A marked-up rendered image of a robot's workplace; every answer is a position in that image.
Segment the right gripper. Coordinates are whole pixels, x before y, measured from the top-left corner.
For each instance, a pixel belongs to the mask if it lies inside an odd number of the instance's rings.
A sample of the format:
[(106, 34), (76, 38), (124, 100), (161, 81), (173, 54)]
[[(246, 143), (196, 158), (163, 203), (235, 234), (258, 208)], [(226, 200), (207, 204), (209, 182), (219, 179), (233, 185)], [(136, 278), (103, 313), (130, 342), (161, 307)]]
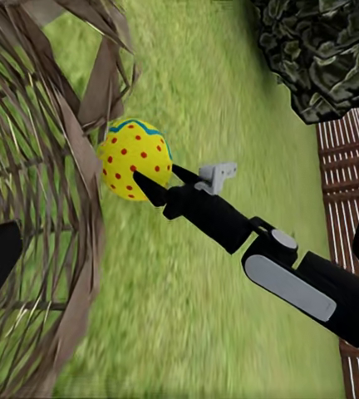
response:
[(185, 186), (170, 187), (157, 184), (141, 172), (134, 170), (133, 179), (153, 202), (155, 207), (165, 206), (164, 215), (169, 219), (185, 218), (194, 223), (203, 233), (212, 238), (212, 233), (221, 219), (234, 207), (219, 194), (210, 195), (205, 190), (195, 188), (195, 183), (203, 178), (177, 164), (173, 171), (186, 183)]

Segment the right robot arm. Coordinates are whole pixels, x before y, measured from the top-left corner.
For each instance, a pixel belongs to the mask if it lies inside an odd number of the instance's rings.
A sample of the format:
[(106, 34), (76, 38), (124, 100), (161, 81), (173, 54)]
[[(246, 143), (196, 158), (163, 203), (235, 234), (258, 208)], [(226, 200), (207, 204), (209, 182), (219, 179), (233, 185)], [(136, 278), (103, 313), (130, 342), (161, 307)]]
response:
[(338, 209), (344, 265), (309, 251), (295, 269), (292, 267), (298, 260), (295, 239), (262, 218), (249, 219), (219, 196), (226, 179), (236, 176), (237, 167), (235, 160), (219, 160), (203, 164), (199, 173), (194, 174), (173, 164), (173, 171), (186, 185), (170, 189), (137, 170), (133, 179), (155, 207), (166, 204), (167, 218), (185, 216), (230, 254), (253, 231), (258, 233), (243, 254), (247, 276), (359, 350), (359, 276), (347, 270)]

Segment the easter egg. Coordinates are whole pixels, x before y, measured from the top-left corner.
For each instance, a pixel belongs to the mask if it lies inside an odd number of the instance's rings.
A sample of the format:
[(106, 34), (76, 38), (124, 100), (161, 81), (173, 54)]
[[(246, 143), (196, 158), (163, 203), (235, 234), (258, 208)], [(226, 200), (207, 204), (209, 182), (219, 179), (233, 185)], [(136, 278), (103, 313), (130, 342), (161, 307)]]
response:
[(137, 118), (117, 121), (98, 146), (101, 179), (117, 195), (128, 200), (148, 200), (133, 179), (134, 170), (167, 186), (173, 172), (173, 155), (163, 133)]

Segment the wicker basket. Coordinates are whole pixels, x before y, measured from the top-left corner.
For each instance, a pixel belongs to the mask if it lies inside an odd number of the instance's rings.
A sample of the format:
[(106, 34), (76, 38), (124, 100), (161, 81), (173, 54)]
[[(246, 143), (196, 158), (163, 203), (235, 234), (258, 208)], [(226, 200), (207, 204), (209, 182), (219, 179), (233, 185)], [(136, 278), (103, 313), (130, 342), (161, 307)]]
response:
[[(17, 63), (24, 74), (24, 78), (22, 78), (0, 52), (0, 63), (12, 78), (12, 82), (10, 82), (0, 72), (0, 106), (7, 117), (6, 122), (0, 115), (0, 138), (9, 161), (9, 166), (5, 166), (0, 155), (0, 224), (15, 221), (18, 225), (23, 245), (22, 275), (18, 285), (16, 285), (16, 268), (14, 268), (8, 275), (8, 292), (4, 293), (4, 285), (0, 289), (0, 337), (12, 312), (17, 308), (19, 309), (17, 321), (11, 328), (12, 334), (3, 349), (0, 366), (18, 323), (29, 310), (32, 310), (25, 332), (20, 338), (21, 342), (10, 372), (3, 381), (4, 386), (2, 386), (0, 399), (51, 399), (54, 382), (60, 376), (61, 371), (65, 368), (65, 365), (86, 335), (87, 317), (100, 290), (99, 268), (106, 250), (105, 227), (100, 199), (101, 160), (94, 151), (90, 134), (94, 131), (99, 131), (97, 145), (106, 141), (107, 130), (109, 129), (107, 127), (108, 123), (125, 114), (124, 107), (140, 78), (140, 69), (137, 66), (137, 61), (134, 61), (132, 87), (130, 87), (123, 61), (120, 58), (121, 47), (127, 47), (133, 53), (130, 28), (128, 19), (116, 7), (113, 0), (108, 0), (108, 8), (101, 5), (100, 0), (54, 0), (66, 11), (71, 12), (97, 31), (102, 32), (103, 35), (100, 51), (97, 54), (90, 78), (86, 84), (86, 94), (84, 95), (84, 100), (81, 101), (58, 66), (51, 42), (34, 22), (29, 11), (24, 6), (24, 3), (29, 1), (0, 0), (0, 20), (17, 41), (17, 44), (20, 44), (20, 47), (27, 54), (34, 69), (34, 73), (31, 74), (0, 26), (0, 48), (7, 51), (7, 54)], [(120, 90), (119, 71), (126, 84), (126, 88), (123, 91)], [(27, 94), (26, 88), (29, 86), (36, 93), (41, 114)], [(27, 104), (29, 116), (19, 104), (18, 92)], [(22, 118), (26, 132), (31, 132), (39, 144), (41, 157), (34, 152), (30, 137), (26, 137), (21, 131), (21, 128), (2, 101), (3, 98), (7, 98), (16, 108), (18, 115)], [(62, 149), (53, 135), (44, 109), (47, 110), (48, 115), (64, 138), (66, 142), (65, 149)], [(19, 134), (26, 141), (33, 153), (34, 160), (29, 160), (24, 154), (9, 123), (15, 125)], [(51, 143), (52, 152), (42, 140), (38, 126), (43, 129), (48, 141)], [(16, 165), (4, 134), (7, 134), (16, 146), (21, 164)], [(66, 181), (64, 168), (67, 157), (71, 157), (71, 165), (73, 165), (76, 192), (80, 199), (79, 215), (76, 214), (71, 197), (71, 186), (68, 186)], [(30, 174), (28, 173), (28, 170), (33, 166), (37, 167), (36, 192), (32, 188)], [(48, 175), (47, 194), (42, 183), (43, 166), (46, 168)], [(58, 168), (60, 175), (59, 190), (57, 190), (54, 180), (56, 168)], [(22, 171), (27, 182), (27, 195), (24, 195), (22, 188)], [(7, 203), (2, 196), (2, 177), (7, 187)], [(17, 188), (16, 197), (14, 197), (12, 192), (12, 179), (14, 179)], [(40, 214), (42, 192), (46, 201), (44, 224)], [(63, 201), (65, 198), (68, 203), (67, 217), (69, 223), (65, 223), (63, 218)], [(57, 203), (57, 221), (55, 225), (52, 220), (53, 199)], [(31, 204), (34, 204), (36, 210), (36, 226), (32, 221)], [(22, 211), (25, 214), (25, 225), (22, 224), (21, 216), (19, 215)], [(59, 268), (61, 232), (68, 229), (72, 229), (70, 242), (64, 263)], [(47, 279), (50, 268), (49, 251), (52, 232), (55, 232), (56, 236), (52, 257), (54, 261), (52, 299), (48, 302)], [(77, 256), (72, 275), (73, 245), (77, 232)], [(43, 236), (41, 262), (37, 266), (35, 277), (32, 279), (27, 296), (22, 301), (18, 296), (22, 293), (22, 281), (27, 270), (27, 264), (25, 263), (27, 251), (33, 236), (36, 235), (36, 244), (33, 251), (37, 255), (39, 234)], [(42, 266), (41, 289), (37, 301), (29, 302), (40, 265)], [(58, 302), (57, 284), (63, 269), (66, 272), (68, 298), (66, 302)], [(43, 312), (44, 310), (47, 310), (46, 316), (33, 334), (30, 342), (23, 349), (23, 352), (20, 353), (33, 319), (37, 312)], [(54, 310), (61, 310), (61, 312), (46, 334), (42, 335), (45, 322)], [(30, 357), (23, 363), (17, 375), (8, 385), (13, 369), (37, 337), (37, 344)], [(30, 376), (26, 378), (31, 365), (40, 354), (42, 354), (41, 361), (33, 369)]]

